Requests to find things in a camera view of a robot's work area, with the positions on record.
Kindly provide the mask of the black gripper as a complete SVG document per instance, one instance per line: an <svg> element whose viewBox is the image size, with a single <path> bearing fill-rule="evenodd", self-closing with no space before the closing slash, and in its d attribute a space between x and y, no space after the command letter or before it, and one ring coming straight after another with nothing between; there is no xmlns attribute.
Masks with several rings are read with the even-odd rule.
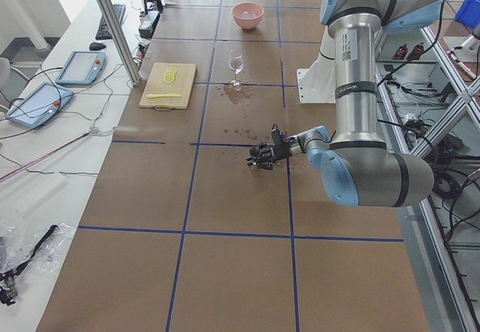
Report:
<svg viewBox="0 0 480 332"><path fill-rule="evenodd" d="M291 141L275 142L274 146L263 141L258 145L262 149L262 168L265 170L273 170L278 160L288 159L293 155L291 150Z"/></svg>

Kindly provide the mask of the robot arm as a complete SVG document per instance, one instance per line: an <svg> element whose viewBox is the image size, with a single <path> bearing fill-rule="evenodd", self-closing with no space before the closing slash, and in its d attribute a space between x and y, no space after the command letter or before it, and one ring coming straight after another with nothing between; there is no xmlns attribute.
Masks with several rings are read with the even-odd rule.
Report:
<svg viewBox="0 0 480 332"><path fill-rule="evenodd" d="M293 136L277 127L272 143L250 149L249 166L272 169L303 153L338 205L403 207L432 191L432 168L421 158L391 153L377 134L374 38L435 22L443 0L323 0L320 21L334 41L336 134L318 126Z"/></svg>

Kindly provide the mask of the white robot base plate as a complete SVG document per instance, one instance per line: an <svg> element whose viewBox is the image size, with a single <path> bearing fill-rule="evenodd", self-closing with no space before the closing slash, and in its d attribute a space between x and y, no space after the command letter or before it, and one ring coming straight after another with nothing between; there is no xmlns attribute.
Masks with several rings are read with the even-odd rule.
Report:
<svg viewBox="0 0 480 332"><path fill-rule="evenodd" d="M312 69L296 71L299 101L302 104L335 104L335 72Z"/></svg>

